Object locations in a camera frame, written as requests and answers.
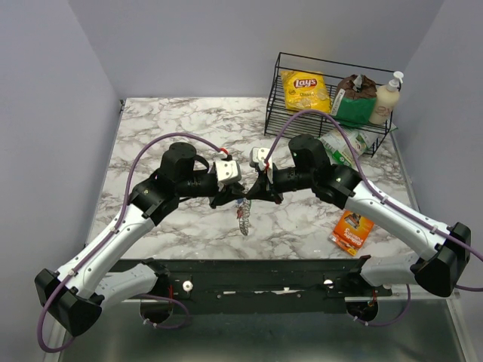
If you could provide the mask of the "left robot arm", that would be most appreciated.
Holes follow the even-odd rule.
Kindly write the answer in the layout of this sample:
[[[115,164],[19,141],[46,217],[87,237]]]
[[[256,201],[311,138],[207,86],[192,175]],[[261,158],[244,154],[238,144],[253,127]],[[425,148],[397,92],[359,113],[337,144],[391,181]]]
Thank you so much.
[[[42,269],[34,283],[43,314],[50,314],[74,337],[89,330],[108,304],[147,294],[162,296],[167,279],[146,262],[116,275],[106,273],[125,252],[175,211],[181,198],[208,197],[214,206],[242,190],[239,164],[227,155],[209,164],[188,143],[173,143],[159,168],[128,188],[115,219],[77,256],[56,271]]]

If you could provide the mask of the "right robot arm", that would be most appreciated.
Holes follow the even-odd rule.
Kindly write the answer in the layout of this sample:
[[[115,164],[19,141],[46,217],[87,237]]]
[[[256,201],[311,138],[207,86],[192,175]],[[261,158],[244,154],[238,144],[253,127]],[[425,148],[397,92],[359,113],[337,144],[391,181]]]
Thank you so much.
[[[347,277],[355,295],[384,284],[417,284],[427,292],[449,297],[469,262],[471,231],[461,222],[453,226],[430,219],[365,183],[351,167],[332,164],[320,140],[309,134],[288,143],[294,166],[264,171],[268,152],[253,149],[251,166],[258,171],[248,200],[280,204],[283,193],[309,189],[321,201],[369,219],[410,247],[405,255],[363,259]]]

